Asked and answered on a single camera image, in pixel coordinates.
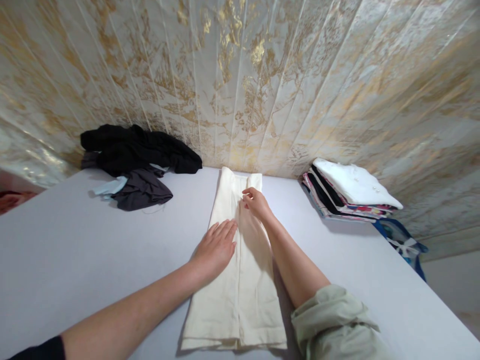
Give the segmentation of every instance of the black sleeve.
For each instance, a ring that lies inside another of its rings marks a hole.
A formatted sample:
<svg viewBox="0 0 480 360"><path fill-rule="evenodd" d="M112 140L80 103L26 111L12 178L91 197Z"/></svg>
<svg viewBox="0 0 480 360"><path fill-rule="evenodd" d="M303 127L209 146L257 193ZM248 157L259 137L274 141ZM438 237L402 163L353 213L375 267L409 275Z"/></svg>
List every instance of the black sleeve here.
<svg viewBox="0 0 480 360"><path fill-rule="evenodd" d="M64 342L60 336L51 338L42 345L29 347L9 360L65 360Z"/></svg>

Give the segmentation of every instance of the hand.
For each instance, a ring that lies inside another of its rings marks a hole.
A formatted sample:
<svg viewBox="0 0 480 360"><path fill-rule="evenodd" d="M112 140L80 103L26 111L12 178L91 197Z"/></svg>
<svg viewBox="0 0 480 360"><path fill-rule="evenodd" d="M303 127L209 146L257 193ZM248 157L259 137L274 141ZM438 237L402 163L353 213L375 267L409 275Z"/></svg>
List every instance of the hand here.
<svg viewBox="0 0 480 360"><path fill-rule="evenodd" d="M220 275L232 259L235 245L237 245L232 240L237 228L235 219L227 219L220 225L217 222L208 229L200 244L198 244L191 261L198 264L200 271L205 276L206 284Z"/></svg>
<svg viewBox="0 0 480 360"><path fill-rule="evenodd" d="M242 199L245 209L250 209L251 213L261 222L268 216L273 215L265 196L256 188L249 187L243 190L242 194L245 194Z"/></svg>

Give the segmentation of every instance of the black clothing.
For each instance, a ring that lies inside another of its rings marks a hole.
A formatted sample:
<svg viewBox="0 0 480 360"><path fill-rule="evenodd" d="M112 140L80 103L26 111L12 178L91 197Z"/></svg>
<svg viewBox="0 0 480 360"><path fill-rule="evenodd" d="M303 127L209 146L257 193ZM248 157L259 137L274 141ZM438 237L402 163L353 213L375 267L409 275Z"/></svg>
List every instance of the black clothing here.
<svg viewBox="0 0 480 360"><path fill-rule="evenodd" d="M330 195L331 197L331 200L333 201L333 203L338 206L338 207L342 207L344 206L344 202L342 201L342 199L340 198L340 196L337 194L337 192L335 191L335 189L332 187L332 185L329 184L329 182L327 180L324 179L324 177L320 174L320 171L314 166L312 165L311 166L313 172L318 176L318 178L320 179L320 182L321 184L323 185L323 187L325 188L326 192L328 193L328 195Z"/></svg>
<svg viewBox="0 0 480 360"><path fill-rule="evenodd" d="M195 174L202 168L200 156L182 141L161 131L144 131L138 125L102 125L82 133L80 142L88 152L101 152L96 163L113 177L149 164L172 167L177 174Z"/></svg>
<svg viewBox="0 0 480 360"><path fill-rule="evenodd" d="M315 189L315 192L319 200L323 203L323 205L325 205L328 211L331 212L332 214L376 220L376 218L370 217L370 216L362 216L362 215L345 213L345 212L339 211L335 207L334 203L330 201L329 197L327 196L327 193L319 185L319 183L317 182L317 179L315 179L315 176L312 173L308 173L308 178L310 179L310 182L312 183L313 188Z"/></svg>
<svg viewBox="0 0 480 360"><path fill-rule="evenodd" d="M80 169L96 168L99 154L100 153L96 151L85 151L81 159Z"/></svg>
<svg viewBox="0 0 480 360"><path fill-rule="evenodd" d="M65 360L64 342L60 336L56 336L42 345L19 352L9 360Z"/></svg>
<svg viewBox="0 0 480 360"><path fill-rule="evenodd" d="M148 208L156 204L164 204L173 194L158 178L164 176L162 170L148 166L145 169L124 173L128 180L125 186L111 198L117 201L117 207L125 211Z"/></svg>

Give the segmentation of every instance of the forearm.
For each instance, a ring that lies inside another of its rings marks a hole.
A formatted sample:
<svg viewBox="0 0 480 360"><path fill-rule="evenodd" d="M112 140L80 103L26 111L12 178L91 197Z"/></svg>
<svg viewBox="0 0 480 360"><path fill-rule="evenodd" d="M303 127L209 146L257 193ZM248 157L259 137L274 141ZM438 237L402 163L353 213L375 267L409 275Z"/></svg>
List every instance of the forearm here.
<svg viewBox="0 0 480 360"><path fill-rule="evenodd" d="M100 310L61 334L67 360L127 359L178 305L205 284L197 264L184 266Z"/></svg>
<svg viewBox="0 0 480 360"><path fill-rule="evenodd" d="M297 245L288 231L269 213L261 219L281 278L295 308L298 308L330 281Z"/></svg>

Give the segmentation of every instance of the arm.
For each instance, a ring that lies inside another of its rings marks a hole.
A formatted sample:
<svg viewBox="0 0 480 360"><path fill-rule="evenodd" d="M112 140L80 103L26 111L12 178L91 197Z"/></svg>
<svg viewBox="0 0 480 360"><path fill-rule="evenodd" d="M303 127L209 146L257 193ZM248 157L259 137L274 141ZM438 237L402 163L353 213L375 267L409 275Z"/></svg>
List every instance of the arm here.
<svg viewBox="0 0 480 360"><path fill-rule="evenodd" d="M236 230L235 220L216 223L191 261L63 332L66 359L127 359L171 311L227 267Z"/></svg>
<svg viewBox="0 0 480 360"><path fill-rule="evenodd" d="M367 307L326 276L295 243L270 210L263 194L251 187L243 203L265 226L281 278L295 307L291 322L302 354L309 359L391 359L375 334Z"/></svg>
<svg viewBox="0 0 480 360"><path fill-rule="evenodd" d="M275 217L263 194L253 187L243 193L245 207L263 223L268 233L281 278L293 306L298 308L312 298L317 290L330 285L330 281Z"/></svg>

